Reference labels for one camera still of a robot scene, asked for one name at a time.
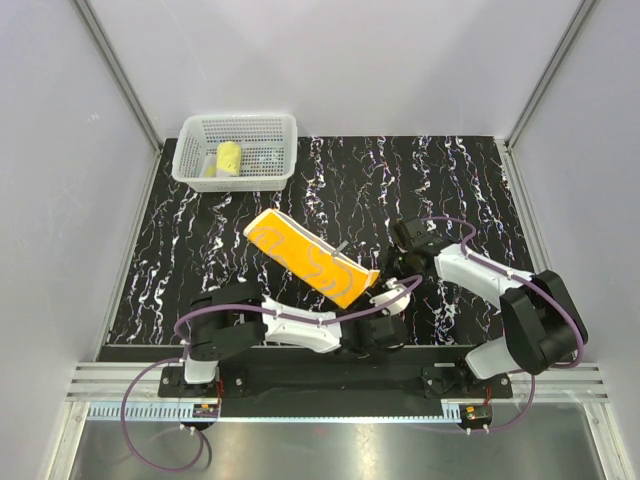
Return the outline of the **orange and grey towel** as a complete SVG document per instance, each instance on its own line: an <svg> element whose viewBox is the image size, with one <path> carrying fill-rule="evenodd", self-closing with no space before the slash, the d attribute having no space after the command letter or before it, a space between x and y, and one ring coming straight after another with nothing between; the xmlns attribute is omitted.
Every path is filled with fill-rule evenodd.
<svg viewBox="0 0 640 480"><path fill-rule="evenodd" d="M354 303L380 276L288 215L266 209L243 230L247 240L338 307Z"/></svg>

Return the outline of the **yellow-green and grey towel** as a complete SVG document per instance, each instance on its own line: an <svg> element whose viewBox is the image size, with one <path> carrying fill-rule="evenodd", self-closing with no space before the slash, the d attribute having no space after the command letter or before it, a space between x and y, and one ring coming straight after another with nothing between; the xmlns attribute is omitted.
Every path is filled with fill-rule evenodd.
<svg viewBox="0 0 640 480"><path fill-rule="evenodd" d="M214 153L207 154L201 176L204 178L238 177L241 172L242 148L235 142L219 144Z"/></svg>

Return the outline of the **white plastic mesh basket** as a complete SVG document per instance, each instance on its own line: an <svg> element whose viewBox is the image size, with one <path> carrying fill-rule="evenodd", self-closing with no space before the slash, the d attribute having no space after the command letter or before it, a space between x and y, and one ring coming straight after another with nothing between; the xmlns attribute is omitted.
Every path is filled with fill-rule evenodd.
<svg viewBox="0 0 640 480"><path fill-rule="evenodd" d="M191 116L172 177L199 193L281 191L295 170L297 139L290 114Z"/></svg>

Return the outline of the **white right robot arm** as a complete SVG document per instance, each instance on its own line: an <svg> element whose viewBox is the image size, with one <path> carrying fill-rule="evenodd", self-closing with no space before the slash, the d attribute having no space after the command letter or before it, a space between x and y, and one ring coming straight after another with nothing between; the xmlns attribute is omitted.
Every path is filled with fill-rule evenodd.
<svg viewBox="0 0 640 480"><path fill-rule="evenodd" d="M393 276L433 274L496 307L503 334L471 351L454 371L454 384L466 396L486 389L490 378L515 371L538 375L549 368L581 363L588 332L562 278L551 270L534 274L513 269L475 252L470 229L455 242L429 231L415 218L392 227L393 246L384 271Z"/></svg>

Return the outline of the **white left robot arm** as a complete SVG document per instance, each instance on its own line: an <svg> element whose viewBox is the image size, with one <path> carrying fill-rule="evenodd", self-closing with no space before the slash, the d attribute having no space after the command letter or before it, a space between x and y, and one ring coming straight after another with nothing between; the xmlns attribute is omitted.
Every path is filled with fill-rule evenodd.
<svg viewBox="0 0 640 480"><path fill-rule="evenodd" d="M196 396L208 394L219 364L262 343L302 347L316 354L341 351L366 355L403 347L408 334L400 314L411 291L392 279L354 313L294 308L271 299L254 283L238 283L192 300L175 332L185 346L181 384Z"/></svg>

